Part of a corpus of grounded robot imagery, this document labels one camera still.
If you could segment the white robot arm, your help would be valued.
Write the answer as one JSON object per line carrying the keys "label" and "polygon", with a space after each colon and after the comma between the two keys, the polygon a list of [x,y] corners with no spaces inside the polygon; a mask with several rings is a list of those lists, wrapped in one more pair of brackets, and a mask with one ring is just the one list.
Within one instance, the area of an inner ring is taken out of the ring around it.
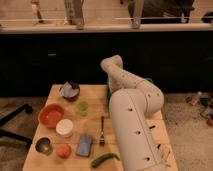
{"label": "white robot arm", "polygon": [[123,68],[115,55],[101,61],[111,92],[112,120],[124,171],[166,171],[146,118],[160,111],[162,91],[150,81]]}

